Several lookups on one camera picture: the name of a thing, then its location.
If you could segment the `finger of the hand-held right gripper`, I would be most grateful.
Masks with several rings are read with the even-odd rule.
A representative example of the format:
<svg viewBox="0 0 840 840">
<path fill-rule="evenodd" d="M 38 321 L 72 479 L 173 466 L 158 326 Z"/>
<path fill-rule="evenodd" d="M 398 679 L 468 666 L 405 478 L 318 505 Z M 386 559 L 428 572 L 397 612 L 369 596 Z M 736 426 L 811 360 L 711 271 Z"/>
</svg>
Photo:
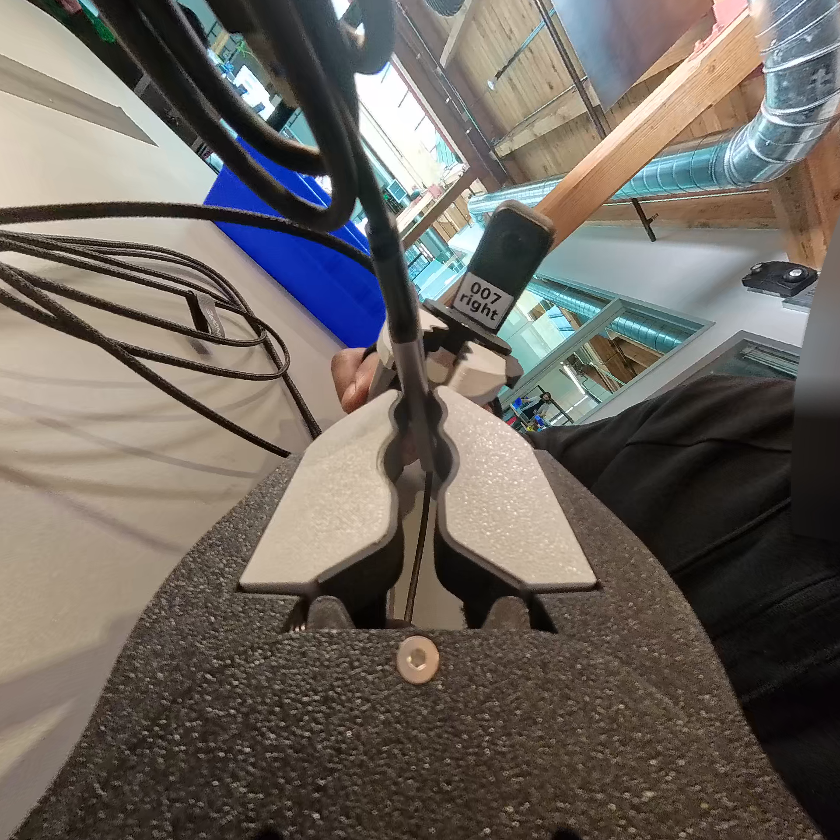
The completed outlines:
<svg viewBox="0 0 840 840">
<path fill-rule="evenodd" d="M 426 373 L 432 388 L 444 385 L 471 402 L 489 404 L 524 376 L 522 365 L 504 342 L 469 329 L 425 330 Z"/>
<path fill-rule="evenodd" d="M 372 348 L 372 354 L 376 358 L 376 366 L 367 395 L 369 403 L 385 392 L 402 392 L 392 348 L 392 338 L 387 324 L 382 325 L 377 341 L 372 345 Z"/>
</svg>

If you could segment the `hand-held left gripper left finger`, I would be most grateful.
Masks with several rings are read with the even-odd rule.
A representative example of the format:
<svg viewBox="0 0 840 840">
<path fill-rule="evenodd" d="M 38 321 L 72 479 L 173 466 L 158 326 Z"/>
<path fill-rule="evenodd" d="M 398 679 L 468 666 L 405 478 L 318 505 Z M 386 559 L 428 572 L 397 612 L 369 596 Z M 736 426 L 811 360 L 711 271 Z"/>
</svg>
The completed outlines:
<svg viewBox="0 0 840 840">
<path fill-rule="evenodd" d="M 401 400 L 387 391 L 309 446 L 239 578 L 242 592 L 332 596 L 350 614 L 385 598 L 404 563 Z"/>
</svg>

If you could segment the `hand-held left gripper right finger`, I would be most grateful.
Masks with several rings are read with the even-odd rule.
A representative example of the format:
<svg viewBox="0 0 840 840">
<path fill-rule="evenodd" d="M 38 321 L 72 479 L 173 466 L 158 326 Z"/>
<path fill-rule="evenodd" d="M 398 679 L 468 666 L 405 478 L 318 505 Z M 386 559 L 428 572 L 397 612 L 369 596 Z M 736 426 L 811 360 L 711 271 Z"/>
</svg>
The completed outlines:
<svg viewBox="0 0 840 840">
<path fill-rule="evenodd" d="M 595 573 L 528 440 L 449 386 L 434 395 L 451 460 L 437 495 L 444 544 L 468 570 L 521 596 L 594 589 Z"/>
</svg>

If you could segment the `silver usb hub with cable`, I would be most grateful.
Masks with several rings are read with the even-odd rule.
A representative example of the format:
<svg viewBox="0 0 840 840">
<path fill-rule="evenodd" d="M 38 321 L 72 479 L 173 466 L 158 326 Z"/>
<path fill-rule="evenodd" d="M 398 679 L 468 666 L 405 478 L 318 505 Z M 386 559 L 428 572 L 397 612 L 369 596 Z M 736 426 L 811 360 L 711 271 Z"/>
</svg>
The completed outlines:
<svg viewBox="0 0 840 840">
<path fill-rule="evenodd" d="M 422 511 L 403 618 L 405 623 L 411 624 L 430 520 L 435 471 L 435 441 L 428 414 L 429 388 L 423 339 L 417 338 L 410 343 L 395 343 L 393 353 L 417 458 L 424 472 Z"/>
</svg>

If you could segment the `person's right forearm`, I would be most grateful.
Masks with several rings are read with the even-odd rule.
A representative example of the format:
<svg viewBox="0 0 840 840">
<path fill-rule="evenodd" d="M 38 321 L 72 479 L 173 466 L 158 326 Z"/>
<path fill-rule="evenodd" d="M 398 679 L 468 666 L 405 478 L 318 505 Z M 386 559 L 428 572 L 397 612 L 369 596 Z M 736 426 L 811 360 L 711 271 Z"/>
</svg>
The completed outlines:
<svg viewBox="0 0 840 840">
<path fill-rule="evenodd" d="M 713 454 L 743 446 L 791 452 L 795 382 L 765 376 L 707 374 L 617 415 L 580 426 L 526 433 L 589 491 L 599 482 L 638 485 L 652 478 L 655 460 L 710 445 Z"/>
</svg>

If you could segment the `person's right hand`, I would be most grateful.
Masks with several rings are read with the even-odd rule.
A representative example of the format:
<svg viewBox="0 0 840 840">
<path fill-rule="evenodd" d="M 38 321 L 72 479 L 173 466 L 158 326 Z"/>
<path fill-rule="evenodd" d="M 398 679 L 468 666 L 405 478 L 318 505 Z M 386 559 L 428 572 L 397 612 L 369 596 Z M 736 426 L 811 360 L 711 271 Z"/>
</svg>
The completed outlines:
<svg viewBox="0 0 840 840">
<path fill-rule="evenodd" d="M 332 383 L 344 413 L 351 414 L 367 402 L 378 361 L 374 345 L 344 349 L 332 357 Z"/>
</svg>

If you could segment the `blue plastic bin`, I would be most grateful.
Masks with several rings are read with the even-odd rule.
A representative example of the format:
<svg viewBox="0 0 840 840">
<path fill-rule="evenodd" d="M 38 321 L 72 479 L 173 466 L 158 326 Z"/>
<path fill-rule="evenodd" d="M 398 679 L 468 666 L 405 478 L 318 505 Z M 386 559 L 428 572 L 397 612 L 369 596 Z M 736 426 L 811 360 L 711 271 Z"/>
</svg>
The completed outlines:
<svg viewBox="0 0 840 840">
<path fill-rule="evenodd" d="M 330 195 L 314 177 L 268 160 L 242 139 L 236 142 L 291 193 L 312 204 L 330 204 Z M 204 204 L 279 215 L 227 164 Z M 369 270 L 330 248 L 289 234 L 221 222 L 215 225 L 346 346 L 366 348 L 375 344 L 385 321 L 385 305 L 378 281 Z M 332 234 L 370 255 L 366 237 L 353 224 Z"/>
</svg>

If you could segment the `black ceiling device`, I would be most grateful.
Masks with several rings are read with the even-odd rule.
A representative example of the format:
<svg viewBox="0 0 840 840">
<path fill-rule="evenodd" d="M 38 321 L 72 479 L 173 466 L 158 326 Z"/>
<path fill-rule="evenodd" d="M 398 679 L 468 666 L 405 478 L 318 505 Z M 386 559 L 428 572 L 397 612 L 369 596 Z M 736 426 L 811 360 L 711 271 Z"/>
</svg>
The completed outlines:
<svg viewBox="0 0 840 840">
<path fill-rule="evenodd" d="M 788 299 L 800 294 L 818 280 L 816 269 L 784 260 L 753 265 L 741 279 L 748 290 L 774 298 Z"/>
</svg>

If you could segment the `person's black jacket torso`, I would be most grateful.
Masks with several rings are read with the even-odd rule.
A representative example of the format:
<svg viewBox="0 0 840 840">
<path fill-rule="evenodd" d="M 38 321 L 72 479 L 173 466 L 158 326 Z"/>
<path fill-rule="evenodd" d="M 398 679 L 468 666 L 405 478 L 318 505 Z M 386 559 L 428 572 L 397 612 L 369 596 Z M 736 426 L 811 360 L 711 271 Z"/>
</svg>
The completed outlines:
<svg viewBox="0 0 840 840">
<path fill-rule="evenodd" d="M 793 383 L 713 374 L 668 394 L 679 535 L 661 560 L 773 766 L 838 838 L 838 543 L 791 528 Z"/>
</svg>

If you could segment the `small metal air duct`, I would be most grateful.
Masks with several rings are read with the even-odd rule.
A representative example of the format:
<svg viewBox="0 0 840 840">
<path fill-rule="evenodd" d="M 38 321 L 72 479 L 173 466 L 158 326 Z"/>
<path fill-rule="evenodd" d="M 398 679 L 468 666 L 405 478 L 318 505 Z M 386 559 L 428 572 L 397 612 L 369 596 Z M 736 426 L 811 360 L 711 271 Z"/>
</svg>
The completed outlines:
<svg viewBox="0 0 840 840">
<path fill-rule="evenodd" d="M 572 313 L 582 322 L 592 320 L 614 301 L 600 291 L 584 290 L 543 277 L 532 279 L 527 291 Z M 620 337 L 661 355 L 678 348 L 703 328 L 701 323 L 631 302 L 622 303 L 621 314 L 608 327 Z"/>
</svg>

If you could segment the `wooden post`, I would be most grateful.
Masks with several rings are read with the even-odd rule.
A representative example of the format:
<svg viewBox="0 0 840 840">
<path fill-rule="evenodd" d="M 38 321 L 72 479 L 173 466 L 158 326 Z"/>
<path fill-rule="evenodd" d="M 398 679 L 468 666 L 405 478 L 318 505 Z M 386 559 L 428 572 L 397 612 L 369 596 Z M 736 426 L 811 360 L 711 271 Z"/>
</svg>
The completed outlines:
<svg viewBox="0 0 840 840">
<path fill-rule="evenodd" d="M 704 111 L 760 64 L 748 2 L 596 145 L 537 206 L 554 227 L 556 248 Z"/>
</svg>

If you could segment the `large metal air duct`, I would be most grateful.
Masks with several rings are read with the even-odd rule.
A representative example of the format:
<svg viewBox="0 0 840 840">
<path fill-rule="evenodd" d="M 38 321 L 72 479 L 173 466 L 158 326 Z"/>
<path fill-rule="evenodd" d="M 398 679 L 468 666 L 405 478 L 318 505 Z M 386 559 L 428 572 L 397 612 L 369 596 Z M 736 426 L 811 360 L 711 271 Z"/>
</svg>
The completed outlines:
<svg viewBox="0 0 840 840">
<path fill-rule="evenodd" d="M 803 161 L 838 121 L 838 2 L 748 2 L 764 80 L 748 123 L 648 162 L 611 198 L 744 191 Z"/>
</svg>

